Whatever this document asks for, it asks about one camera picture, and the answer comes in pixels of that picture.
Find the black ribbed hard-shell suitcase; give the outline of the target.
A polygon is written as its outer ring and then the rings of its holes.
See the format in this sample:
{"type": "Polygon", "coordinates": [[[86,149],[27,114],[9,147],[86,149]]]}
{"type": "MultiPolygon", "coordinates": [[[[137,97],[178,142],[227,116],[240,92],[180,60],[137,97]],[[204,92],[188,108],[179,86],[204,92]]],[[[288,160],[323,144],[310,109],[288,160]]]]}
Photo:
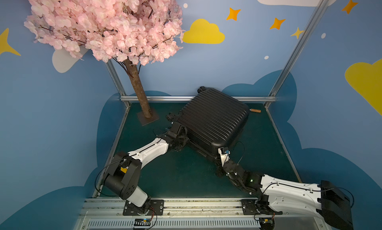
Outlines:
{"type": "Polygon", "coordinates": [[[207,87],[200,87],[198,94],[178,114],[169,113],[170,122],[178,122],[187,129],[189,145],[211,161],[218,161],[218,150],[231,147],[241,134],[250,113],[243,102],[207,87]]]}

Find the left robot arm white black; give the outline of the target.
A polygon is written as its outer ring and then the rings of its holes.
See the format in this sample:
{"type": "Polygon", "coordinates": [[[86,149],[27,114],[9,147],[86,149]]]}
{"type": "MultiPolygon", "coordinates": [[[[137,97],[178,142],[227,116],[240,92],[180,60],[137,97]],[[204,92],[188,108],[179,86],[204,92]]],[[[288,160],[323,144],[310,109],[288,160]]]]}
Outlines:
{"type": "Polygon", "coordinates": [[[149,144],[116,155],[106,169],[103,186],[135,207],[147,209],[149,196],[138,186],[142,168],[168,151],[181,150],[188,141],[188,129],[178,122],[173,123],[169,131],[149,144]]]}

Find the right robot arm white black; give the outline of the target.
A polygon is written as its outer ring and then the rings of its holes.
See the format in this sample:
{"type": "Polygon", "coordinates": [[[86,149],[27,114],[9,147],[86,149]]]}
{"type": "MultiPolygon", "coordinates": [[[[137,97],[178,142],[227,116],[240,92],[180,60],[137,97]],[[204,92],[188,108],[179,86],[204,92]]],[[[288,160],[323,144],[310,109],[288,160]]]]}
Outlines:
{"type": "Polygon", "coordinates": [[[230,182],[253,198],[242,200],[246,215],[298,214],[322,219],[339,230],[352,230],[353,196],[322,180],[319,184],[291,182],[244,170],[224,155],[221,166],[230,182]]]}

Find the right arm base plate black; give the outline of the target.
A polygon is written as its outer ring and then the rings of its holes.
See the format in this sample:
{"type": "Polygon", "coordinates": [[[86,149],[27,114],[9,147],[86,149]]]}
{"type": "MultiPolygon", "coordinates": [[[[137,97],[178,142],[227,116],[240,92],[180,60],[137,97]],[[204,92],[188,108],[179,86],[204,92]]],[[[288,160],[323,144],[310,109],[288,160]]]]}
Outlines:
{"type": "Polygon", "coordinates": [[[282,211],[275,211],[268,206],[266,201],[254,199],[241,200],[242,211],[244,215],[282,215],[282,211]]]}

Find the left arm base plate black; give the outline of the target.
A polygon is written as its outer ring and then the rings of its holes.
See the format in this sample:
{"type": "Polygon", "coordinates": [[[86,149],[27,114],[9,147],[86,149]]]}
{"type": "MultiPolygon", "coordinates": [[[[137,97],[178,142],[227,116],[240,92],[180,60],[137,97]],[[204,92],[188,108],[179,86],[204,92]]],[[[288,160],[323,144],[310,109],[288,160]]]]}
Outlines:
{"type": "Polygon", "coordinates": [[[163,211],[164,200],[162,199],[148,199],[142,207],[137,207],[126,200],[122,214],[124,216],[149,216],[152,214],[162,216],[163,211]]]}

